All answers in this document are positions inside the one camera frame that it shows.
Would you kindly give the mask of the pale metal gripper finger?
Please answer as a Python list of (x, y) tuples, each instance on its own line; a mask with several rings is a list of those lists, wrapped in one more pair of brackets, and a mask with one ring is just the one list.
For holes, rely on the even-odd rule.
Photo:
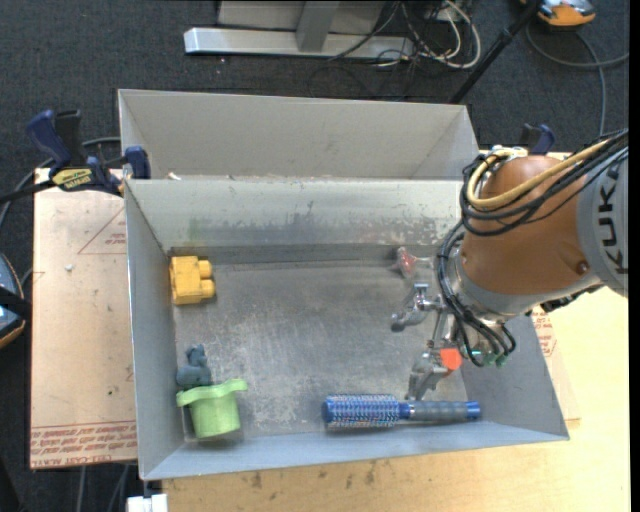
[(401, 332), (406, 327), (424, 322), (429, 314), (440, 315), (444, 310), (441, 296), (432, 294), (428, 283), (416, 282), (404, 299), (401, 309), (391, 315), (391, 330)]
[(439, 353), (424, 351), (411, 367), (406, 399), (422, 400), (428, 392), (435, 391), (439, 382), (450, 373)]

